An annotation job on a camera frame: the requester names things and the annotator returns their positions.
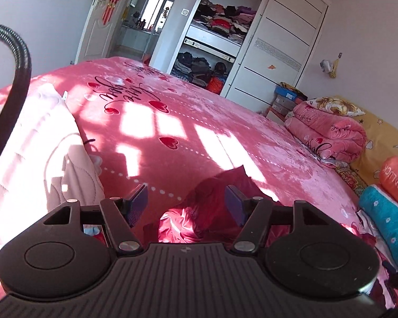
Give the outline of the pink quilted folded garment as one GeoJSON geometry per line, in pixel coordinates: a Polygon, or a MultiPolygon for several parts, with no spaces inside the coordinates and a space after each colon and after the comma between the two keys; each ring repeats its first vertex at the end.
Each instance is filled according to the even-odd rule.
{"type": "Polygon", "coordinates": [[[50,83],[31,86],[0,157],[0,250],[66,200],[104,197],[66,102],[50,83]]]}

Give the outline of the grey shoe boxes stack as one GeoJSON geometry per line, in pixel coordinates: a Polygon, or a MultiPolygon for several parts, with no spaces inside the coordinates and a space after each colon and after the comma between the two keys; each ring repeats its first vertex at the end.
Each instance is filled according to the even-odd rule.
{"type": "Polygon", "coordinates": [[[287,115],[293,111],[296,103],[289,98],[277,95],[273,103],[270,105],[266,118],[280,125],[285,123],[287,115]]]}

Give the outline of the folded pink quilt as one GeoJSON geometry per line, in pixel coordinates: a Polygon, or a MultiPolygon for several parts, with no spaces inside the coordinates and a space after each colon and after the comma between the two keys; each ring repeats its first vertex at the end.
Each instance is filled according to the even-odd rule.
{"type": "Polygon", "coordinates": [[[363,126],[349,116],[338,116],[312,107],[297,105],[285,120],[286,129],[321,159],[352,163],[365,149],[363,126]]]}

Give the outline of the light blue folded garment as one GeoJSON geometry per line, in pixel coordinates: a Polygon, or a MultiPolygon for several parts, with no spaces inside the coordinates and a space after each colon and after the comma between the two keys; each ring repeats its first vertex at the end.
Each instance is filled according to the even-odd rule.
{"type": "Polygon", "coordinates": [[[83,233],[88,236],[97,236],[101,233],[101,227],[99,226],[91,226],[91,225],[83,225],[83,233]]]}

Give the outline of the yellow headboard cover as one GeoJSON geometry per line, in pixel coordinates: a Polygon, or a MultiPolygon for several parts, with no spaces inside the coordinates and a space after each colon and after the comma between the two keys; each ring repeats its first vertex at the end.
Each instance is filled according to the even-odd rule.
{"type": "Polygon", "coordinates": [[[379,181],[380,169],[386,159],[398,156],[398,129],[357,103],[354,105],[365,112],[354,117],[366,131],[365,150],[349,168],[336,172],[352,189],[364,189],[379,181]]]}

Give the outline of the blue shoe box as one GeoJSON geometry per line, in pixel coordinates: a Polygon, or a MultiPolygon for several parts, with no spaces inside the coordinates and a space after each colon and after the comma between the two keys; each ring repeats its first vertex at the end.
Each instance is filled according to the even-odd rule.
{"type": "Polygon", "coordinates": [[[287,98],[291,101],[295,101],[295,99],[298,96],[297,93],[295,93],[295,91],[292,91],[290,89],[284,88],[279,85],[276,86],[275,93],[277,93],[278,95],[281,95],[282,97],[287,98]]]}

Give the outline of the dark clothes pile lower shelf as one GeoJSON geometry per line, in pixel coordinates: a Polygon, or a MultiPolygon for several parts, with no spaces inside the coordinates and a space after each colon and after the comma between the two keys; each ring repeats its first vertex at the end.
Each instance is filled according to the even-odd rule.
{"type": "Polygon", "coordinates": [[[211,66],[205,58],[194,57],[190,52],[179,52],[170,74],[220,95],[226,84],[228,68],[223,62],[211,66]]]}

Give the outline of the pile of clothes upper shelf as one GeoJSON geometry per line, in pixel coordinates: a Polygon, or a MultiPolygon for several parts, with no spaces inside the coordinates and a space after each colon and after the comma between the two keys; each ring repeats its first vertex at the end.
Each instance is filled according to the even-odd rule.
{"type": "Polygon", "coordinates": [[[224,7],[209,0],[201,0],[193,17],[193,24],[203,26],[205,29],[241,45],[256,13],[250,7],[224,7]]]}

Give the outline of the white wardrobe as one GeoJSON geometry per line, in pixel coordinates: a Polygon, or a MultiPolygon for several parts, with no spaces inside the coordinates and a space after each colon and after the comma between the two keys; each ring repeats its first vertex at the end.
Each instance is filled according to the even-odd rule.
{"type": "Polygon", "coordinates": [[[298,85],[310,60],[330,5],[329,0],[223,0],[254,2],[257,14],[238,45],[193,25],[200,0],[175,0],[154,49],[151,66],[170,73],[182,46],[201,43],[234,58],[221,95],[254,112],[266,111],[277,84],[298,85]],[[188,16],[181,14],[188,9],[188,16]]]}

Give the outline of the wall-mounted lamp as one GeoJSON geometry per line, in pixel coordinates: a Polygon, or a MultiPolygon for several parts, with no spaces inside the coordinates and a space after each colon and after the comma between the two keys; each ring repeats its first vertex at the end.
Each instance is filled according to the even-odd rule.
{"type": "Polygon", "coordinates": [[[324,73],[327,73],[329,75],[330,78],[336,78],[336,74],[337,74],[337,68],[339,66],[339,61],[342,57],[342,53],[340,52],[338,54],[337,59],[335,59],[335,61],[331,62],[329,60],[322,60],[320,62],[320,67],[322,69],[322,71],[324,73]]]}

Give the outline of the red puffer down jacket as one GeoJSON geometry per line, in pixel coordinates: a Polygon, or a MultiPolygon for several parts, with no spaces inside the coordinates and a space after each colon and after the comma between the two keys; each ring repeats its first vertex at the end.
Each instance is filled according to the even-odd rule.
{"type": "Polygon", "coordinates": [[[226,208],[224,193],[234,185],[248,198],[266,195],[246,175],[244,167],[223,171],[204,179],[188,196],[159,219],[160,243],[224,243],[230,245],[238,236],[238,226],[226,208]]]}

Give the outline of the teal flower pillow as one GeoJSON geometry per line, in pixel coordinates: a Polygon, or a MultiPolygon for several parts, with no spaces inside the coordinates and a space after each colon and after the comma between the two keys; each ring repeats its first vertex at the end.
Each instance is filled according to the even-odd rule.
{"type": "Polygon", "coordinates": [[[373,184],[364,189],[359,206],[375,224],[398,267],[398,203],[380,185],[373,184]]]}

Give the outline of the pink heart-pattern bed blanket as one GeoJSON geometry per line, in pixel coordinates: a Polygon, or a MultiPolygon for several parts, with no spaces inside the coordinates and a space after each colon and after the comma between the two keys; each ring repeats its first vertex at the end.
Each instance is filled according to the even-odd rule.
{"type": "Polygon", "coordinates": [[[146,185],[147,206],[131,229],[144,249],[117,257],[101,282],[66,299],[23,299],[1,285],[0,317],[388,316],[383,259],[356,214],[357,196],[286,128],[123,58],[62,68],[30,87],[42,83],[54,86],[75,118],[104,199],[146,185]],[[258,257],[233,253],[233,243],[157,240],[166,211],[204,179],[240,166],[277,205],[307,201],[371,246],[380,265],[371,292],[306,299],[271,279],[258,257]]]}

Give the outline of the white bedroom door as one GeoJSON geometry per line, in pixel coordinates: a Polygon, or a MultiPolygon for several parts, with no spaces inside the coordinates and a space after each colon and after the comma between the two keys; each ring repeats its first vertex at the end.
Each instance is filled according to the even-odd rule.
{"type": "Polygon", "coordinates": [[[118,2],[109,23],[103,26],[102,15],[107,0],[92,0],[75,56],[75,64],[105,58],[108,55],[113,34],[126,2],[127,0],[118,2]]]}

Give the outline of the floral pillow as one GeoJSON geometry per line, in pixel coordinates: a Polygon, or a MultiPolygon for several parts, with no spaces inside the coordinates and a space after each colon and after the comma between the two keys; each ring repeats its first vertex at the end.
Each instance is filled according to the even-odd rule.
{"type": "Polygon", "coordinates": [[[321,97],[306,102],[315,109],[337,116],[356,117],[365,115],[361,108],[343,98],[321,97]]]}

